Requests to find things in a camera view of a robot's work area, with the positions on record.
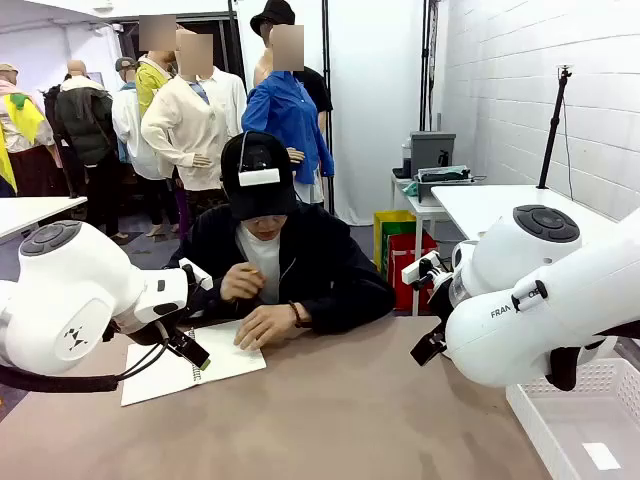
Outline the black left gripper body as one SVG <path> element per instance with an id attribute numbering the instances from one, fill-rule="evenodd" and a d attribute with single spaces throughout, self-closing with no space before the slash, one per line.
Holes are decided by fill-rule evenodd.
<path id="1" fill-rule="evenodd" d="M 148 324 L 120 325 L 114 323 L 117 333 L 125 335 L 139 345 L 163 344 L 176 333 L 176 322 L 159 319 Z"/>

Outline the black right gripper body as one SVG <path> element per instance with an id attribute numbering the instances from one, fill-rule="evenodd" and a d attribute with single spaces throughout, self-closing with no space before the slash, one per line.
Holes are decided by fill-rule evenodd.
<path id="1" fill-rule="evenodd" d="M 433 315 L 439 318 L 441 328 L 446 327 L 447 320 L 454 310 L 449 290 L 453 282 L 452 273 L 442 273 L 434 277 L 433 289 L 428 304 Z"/>

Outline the person's left hand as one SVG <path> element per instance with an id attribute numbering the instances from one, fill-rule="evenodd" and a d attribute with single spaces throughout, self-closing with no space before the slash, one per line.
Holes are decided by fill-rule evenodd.
<path id="1" fill-rule="evenodd" d="M 258 306 L 241 321 L 234 345 L 241 350 L 261 349 L 287 333 L 296 322 L 291 305 Z"/>

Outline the person's right hand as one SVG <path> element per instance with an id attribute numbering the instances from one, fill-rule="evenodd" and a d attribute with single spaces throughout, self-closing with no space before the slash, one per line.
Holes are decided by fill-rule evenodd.
<path id="1" fill-rule="evenodd" d="M 256 297 L 266 283 L 265 276 L 254 265 L 244 262 L 232 266 L 224 275 L 220 295 L 224 301 Z"/>

